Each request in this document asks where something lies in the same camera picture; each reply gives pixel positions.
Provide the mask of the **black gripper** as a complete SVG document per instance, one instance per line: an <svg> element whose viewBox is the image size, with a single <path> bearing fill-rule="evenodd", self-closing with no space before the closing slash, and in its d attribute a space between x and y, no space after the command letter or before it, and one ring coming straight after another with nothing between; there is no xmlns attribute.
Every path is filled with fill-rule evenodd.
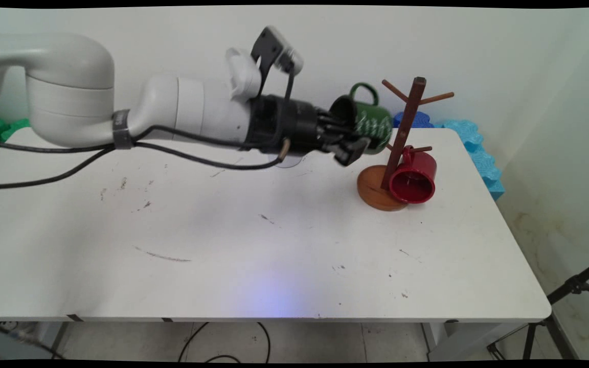
<svg viewBox="0 0 589 368"><path fill-rule="evenodd" d="M278 154L283 139L290 139L289 155L313 150L332 153L339 165L349 166L369 147L371 139L358 136L355 126L300 100L270 94L250 100L247 143L262 153Z"/></svg>

